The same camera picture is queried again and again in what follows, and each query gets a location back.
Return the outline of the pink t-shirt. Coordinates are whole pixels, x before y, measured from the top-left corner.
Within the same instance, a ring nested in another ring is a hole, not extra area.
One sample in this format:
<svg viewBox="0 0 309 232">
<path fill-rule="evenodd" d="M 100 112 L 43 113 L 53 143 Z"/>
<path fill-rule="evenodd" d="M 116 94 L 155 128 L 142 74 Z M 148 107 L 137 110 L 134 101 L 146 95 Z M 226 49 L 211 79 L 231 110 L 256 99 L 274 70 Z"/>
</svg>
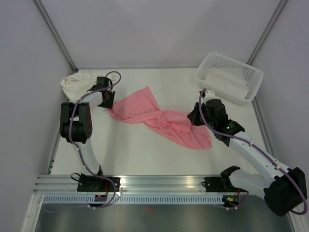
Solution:
<svg viewBox="0 0 309 232">
<path fill-rule="evenodd" d="M 143 123 L 160 136 L 186 148 L 211 148 L 206 127 L 194 126 L 187 113 L 161 110 L 149 87 L 140 89 L 108 109 L 111 118 L 129 124 Z"/>
</svg>

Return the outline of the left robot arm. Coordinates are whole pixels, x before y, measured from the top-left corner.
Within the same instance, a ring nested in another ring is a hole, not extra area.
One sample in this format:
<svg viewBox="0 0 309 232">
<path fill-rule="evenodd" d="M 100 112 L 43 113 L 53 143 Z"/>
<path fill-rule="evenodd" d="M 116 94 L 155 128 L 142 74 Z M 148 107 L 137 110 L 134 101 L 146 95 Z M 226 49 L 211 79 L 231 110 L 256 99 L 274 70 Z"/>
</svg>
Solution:
<svg viewBox="0 0 309 232">
<path fill-rule="evenodd" d="M 97 83 L 76 103 L 64 102 L 60 112 L 60 135 L 75 149 L 82 166 L 82 173 L 90 177 L 88 185 L 94 191 L 105 187 L 101 165 L 95 157 L 91 145 L 93 124 L 91 111 L 96 107 L 111 109 L 115 91 L 113 82 L 106 76 L 97 77 Z"/>
</svg>

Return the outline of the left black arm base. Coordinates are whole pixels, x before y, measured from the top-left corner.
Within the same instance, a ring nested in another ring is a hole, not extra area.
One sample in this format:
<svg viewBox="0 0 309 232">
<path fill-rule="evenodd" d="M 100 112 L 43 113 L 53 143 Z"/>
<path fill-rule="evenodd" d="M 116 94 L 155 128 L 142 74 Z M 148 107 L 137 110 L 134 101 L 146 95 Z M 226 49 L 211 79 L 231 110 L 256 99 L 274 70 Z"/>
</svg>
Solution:
<svg viewBox="0 0 309 232">
<path fill-rule="evenodd" d="M 78 182 L 78 192 L 115 192 L 110 181 L 92 175 L 73 173 L 71 179 Z"/>
</svg>

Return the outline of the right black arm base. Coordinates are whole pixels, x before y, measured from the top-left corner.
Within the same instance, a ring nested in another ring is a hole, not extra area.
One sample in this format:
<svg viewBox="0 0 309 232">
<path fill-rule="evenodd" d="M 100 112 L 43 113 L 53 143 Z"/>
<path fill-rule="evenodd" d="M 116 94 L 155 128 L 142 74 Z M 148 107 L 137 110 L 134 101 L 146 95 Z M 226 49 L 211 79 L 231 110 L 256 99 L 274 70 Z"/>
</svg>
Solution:
<svg viewBox="0 0 309 232">
<path fill-rule="evenodd" d="M 243 189 L 234 187 L 229 180 L 230 175 L 237 170 L 240 170 L 240 167 L 234 165 L 223 170 L 220 176 L 204 177 L 201 185 L 206 192 L 246 192 Z"/>
</svg>

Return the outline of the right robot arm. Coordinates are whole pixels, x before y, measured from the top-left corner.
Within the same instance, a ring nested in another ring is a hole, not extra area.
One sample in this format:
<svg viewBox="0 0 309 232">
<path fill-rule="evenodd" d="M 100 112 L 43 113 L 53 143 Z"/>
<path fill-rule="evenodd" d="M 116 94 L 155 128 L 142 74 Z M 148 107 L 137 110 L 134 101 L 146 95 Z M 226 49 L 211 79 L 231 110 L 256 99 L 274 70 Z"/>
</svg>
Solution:
<svg viewBox="0 0 309 232">
<path fill-rule="evenodd" d="M 239 123 L 229 119 L 221 100 L 198 101 L 187 117 L 194 126 L 210 129 L 217 140 L 242 155 L 260 174 L 254 176 L 238 166 L 231 166 L 220 174 L 220 184 L 224 190 L 242 189 L 258 196 L 280 217 L 288 212 L 293 213 L 300 204 L 304 205 L 304 209 L 297 215 L 307 213 L 304 172 L 298 167 L 289 168 L 259 148 Z"/>
</svg>

